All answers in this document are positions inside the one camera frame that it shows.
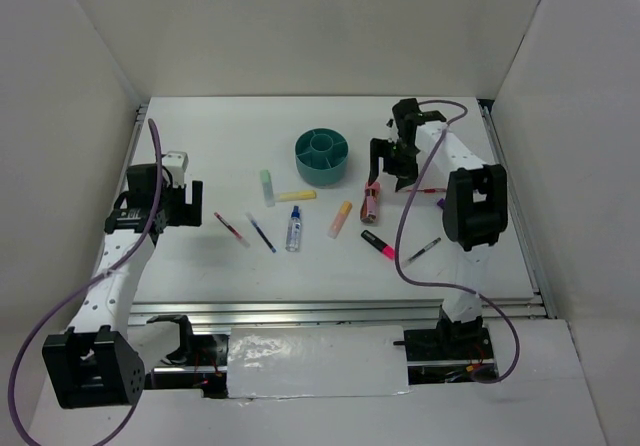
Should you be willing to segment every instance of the white wall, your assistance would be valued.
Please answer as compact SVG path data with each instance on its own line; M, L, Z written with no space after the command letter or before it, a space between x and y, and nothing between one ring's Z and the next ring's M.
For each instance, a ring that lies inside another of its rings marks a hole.
M609 444L640 435L640 0L542 0L494 118Z
M538 0L79 0L144 96L495 97Z
M70 0L0 0L0 389L28 330L88 278L135 108ZM49 331L65 324L65 315ZM19 376L28 424L42 338ZM6 400L2 444L18 444Z

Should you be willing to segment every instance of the black bracket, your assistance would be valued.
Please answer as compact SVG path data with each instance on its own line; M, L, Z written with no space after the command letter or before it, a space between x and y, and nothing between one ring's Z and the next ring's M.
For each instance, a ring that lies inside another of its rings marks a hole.
M468 341L451 342L442 337L438 329L409 329L404 331L407 361L450 361L493 358L491 337L487 328L480 328Z
M180 346L178 347L178 349L168 354L167 358L169 360L174 360L190 357L195 350L193 343L196 336L193 334L193 326L191 326L189 317L186 314L163 314L160 316L154 316L149 321L147 321L147 324L166 322L175 323L180 328Z
M392 108L393 118L398 128L398 141L392 142L373 138L370 143L369 183L372 184L380 174L379 160L382 158L382 170L398 178L396 192L410 186L418 179L416 156L420 150L416 147L418 127L430 122L446 122L440 111L420 111L416 98L403 99ZM393 120L387 123L393 127Z
M475 191L486 195L483 201L474 202ZM494 245L508 222L504 167L494 164L451 172L442 222L447 237L465 251L480 244Z
M468 344L475 344L482 336L482 316L476 317L473 321L463 323L453 322L440 306L436 332L438 341L444 348L460 347Z
M155 164L137 164L127 168L128 190L118 196L114 209L105 221L107 234L117 229L133 229L141 233L147 223L155 194ZM149 232L154 244L166 226L202 225L202 181L191 183L191 204L187 204L187 188L173 187L163 181L160 205Z
M58 403L64 409L135 405L144 389L142 359L117 331L52 334L42 346Z

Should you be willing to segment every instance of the red pen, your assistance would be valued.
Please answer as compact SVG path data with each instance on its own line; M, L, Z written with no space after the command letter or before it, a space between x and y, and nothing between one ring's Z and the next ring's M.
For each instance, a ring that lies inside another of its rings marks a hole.
M411 192L411 188L409 189L403 189L402 191L399 191L400 193L410 193ZM427 189L418 189L416 191L416 193L426 193L426 194L434 194L434 193L446 193L447 192L447 188L427 188Z
M244 239L244 238L242 237L242 235L241 235L239 232L237 232L237 231L233 228L233 226L231 226L229 223L227 223L227 222L222 218L222 216L220 216L218 213L213 213L213 215L214 215L216 218L218 218L218 220L219 220L222 224L224 224L224 225L226 226L226 228L227 228L229 231L231 231L231 233L236 237L236 239L237 239L238 241L240 241L240 244L242 244L242 245L243 245L244 247L246 247L246 248L248 248L248 247L249 247L249 242L248 242L246 239Z

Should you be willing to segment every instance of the teal container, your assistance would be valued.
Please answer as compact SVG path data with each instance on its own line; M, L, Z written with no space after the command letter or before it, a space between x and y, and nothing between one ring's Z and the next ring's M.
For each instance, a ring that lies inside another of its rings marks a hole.
M312 129L296 141L296 166L302 179L313 186L337 183L347 171L349 146L332 129Z

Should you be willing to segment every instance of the pink highlighter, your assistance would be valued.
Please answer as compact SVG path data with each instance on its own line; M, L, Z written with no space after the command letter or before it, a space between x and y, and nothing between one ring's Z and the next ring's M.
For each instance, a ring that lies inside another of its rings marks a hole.
M379 237L373 234L371 231L367 231L366 229L360 235L362 239L364 239L371 246L376 248L382 254L384 254L389 259L394 259L396 257L396 252L393 250L391 246L382 241Z
M378 219L378 198L380 197L380 183L365 184L364 201L360 208L360 221L373 224Z

